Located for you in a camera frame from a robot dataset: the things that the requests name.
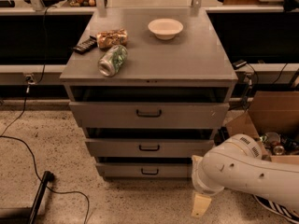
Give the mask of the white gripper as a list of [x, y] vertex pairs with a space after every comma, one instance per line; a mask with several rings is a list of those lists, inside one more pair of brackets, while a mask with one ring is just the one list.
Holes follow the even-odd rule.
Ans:
[[214, 196], [224, 190], [224, 187], [217, 184], [207, 176], [203, 169], [203, 157], [192, 155], [192, 184], [195, 192], [192, 196], [192, 216], [202, 217], [211, 204]]

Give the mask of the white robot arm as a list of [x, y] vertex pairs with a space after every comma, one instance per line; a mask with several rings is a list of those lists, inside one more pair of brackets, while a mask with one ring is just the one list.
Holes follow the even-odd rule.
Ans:
[[268, 210], [298, 222], [298, 165], [263, 160], [248, 135], [235, 134], [204, 156], [192, 156], [192, 183], [209, 197], [226, 188], [249, 193]]

